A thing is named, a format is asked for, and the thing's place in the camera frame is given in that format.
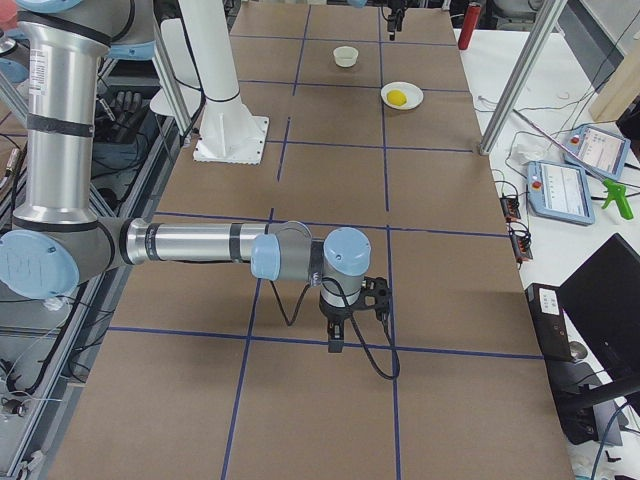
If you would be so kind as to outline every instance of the white plate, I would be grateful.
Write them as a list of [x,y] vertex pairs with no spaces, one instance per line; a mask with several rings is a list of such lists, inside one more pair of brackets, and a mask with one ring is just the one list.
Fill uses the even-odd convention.
[[[387,100],[387,94],[391,90],[400,90],[407,97],[407,103],[402,106],[393,105],[389,103]],[[416,108],[418,105],[422,103],[424,100],[424,93],[418,87],[416,87],[413,83],[407,82],[391,82],[387,83],[382,90],[380,90],[380,96],[382,97],[382,101],[389,107],[395,108],[396,110],[411,110],[412,108]]]

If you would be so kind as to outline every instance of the white mounting plate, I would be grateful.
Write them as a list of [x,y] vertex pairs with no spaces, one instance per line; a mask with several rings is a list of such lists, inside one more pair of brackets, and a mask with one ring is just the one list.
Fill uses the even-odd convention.
[[223,157],[216,155],[209,144],[216,142],[206,138],[198,140],[195,150],[193,151],[193,159],[198,162],[225,162],[225,163],[243,163],[249,165],[257,165],[262,160],[262,153],[267,140],[267,131],[269,130],[269,117],[253,117],[260,130],[262,136],[260,138],[246,139],[244,143],[237,149],[232,149],[229,155]]

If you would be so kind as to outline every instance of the blue joint cap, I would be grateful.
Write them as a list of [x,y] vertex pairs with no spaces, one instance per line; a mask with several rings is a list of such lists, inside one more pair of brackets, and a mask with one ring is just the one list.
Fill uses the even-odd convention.
[[364,275],[369,269],[371,244],[360,230],[339,228],[331,232],[324,241],[324,258],[343,275]]
[[45,299],[68,294],[80,274],[73,257],[51,237],[13,230],[0,239],[0,280],[23,297]]
[[258,235],[251,247],[251,273],[256,278],[277,280],[280,275],[280,242],[273,234]]
[[29,70],[24,65],[4,58],[0,58],[0,72],[13,84],[22,83],[29,78]]
[[112,45],[107,56],[116,60],[151,60],[155,54],[155,48],[154,40],[135,45]]
[[60,13],[76,5],[84,0],[16,0],[16,4],[25,10],[36,13]]

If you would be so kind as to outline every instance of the white table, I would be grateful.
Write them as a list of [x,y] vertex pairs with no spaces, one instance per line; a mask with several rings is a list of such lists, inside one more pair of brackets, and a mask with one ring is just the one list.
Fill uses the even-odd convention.
[[[476,30],[469,49],[461,52],[469,87],[474,96],[476,109],[479,110],[477,116],[482,131],[491,118],[491,113],[482,111],[493,110],[494,104],[490,102],[499,100],[527,35],[528,33],[524,32]],[[580,99],[588,91],[591,91],[589,80],[566,41],[560,34],[552,34],[519,97],[516,108],[561,107]],[[583,103],[580,104],[576,114],[582,108]],[[555,132],[563,128],[562,125],[572,110],[573,105],[562,110],[530,110],[523,113],[546,131]],[[564,128],[570,128],[573,125],[573,118]],[[588,108],[585,108],[576,125],[590,121],[592,118],[588,113]],[[614,124],[600,125],[600,127],[608,130],[616,128]],[[505,165],[514,135],[519,130],[533,132],[524,122],[512,115],[491,152],[490,159],[492,168],[504,172],[506,180],[512,182],[522,193],[525,191],[524,178]],[[513,149],[514,153],[509,162],[514,168],[524,173],[526,170],[524,165],[529,160],[544,158],[561,161],[560,151],[556,147],[549,147],[549,145],[550,143],[542,138],[518,135]],[[631,153],[627,162],[638,164],[635,156]],[[494,173],[496,179],[502,178],[500,173]],[[621,181],[640,185],[640,172],[625,168]],[[497,184],[497,187],[498,191],[501,191],[502,185]],[[592,195],[602,196],[602,186],[598,181],[590,178],[589,188]],[[507,194],[511,193],[508,186],[504,191]],[[520,209],[526,223],[524,196],[521,198],[523,200],[521,200]],[[637,251],[640,251],[640,197],[631,198],[629,202],[636,216],[634,220],[622,219],[615,204],[602,210],[600,208],[602,202],[595,202],[596,222],[588,227],[535,217],[530,214],[528,223],[532,233],[531,248],[534,260],[522,265],[520,276],[523,287],[527,287],[532,282],[560,285],[616,232],[620,233]],[[567,327],[570,339],[579,339],[579,335],[570,323],[567,324]],[[601,369],[597,362],[592,364],[592,368],[595,371]],[[602,380],[606,382],[609,379],[604,375]],[[633,421],[630,427],[635,428]],[[640,437],[624,432],[622,435],[625,445],[618,448],[607,448],[607,450],[612,456],[623,457],[623,460],[617,463],[607,463],[606,458],[601,458],[602,473],[610,479],[613,479],[614,472],[640,478]],[[576,474],[584,475],[587,473],[588,477],[597,448],[598,444],[595,442],[569,447]]]

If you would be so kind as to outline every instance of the label sticker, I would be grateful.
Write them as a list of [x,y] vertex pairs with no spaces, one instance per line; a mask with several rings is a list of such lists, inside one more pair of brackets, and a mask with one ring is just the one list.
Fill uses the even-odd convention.
[[46,93],[47,69],[49,55],[45,50],[31,50],[29,57],[29,94],[44,95]]
[[556,297],[556,292],[547,288],[541,288],[540,308],[542,309],[542,313],[548,313],[550,315],[560,315],[560,308],[558,307],[558,297]]

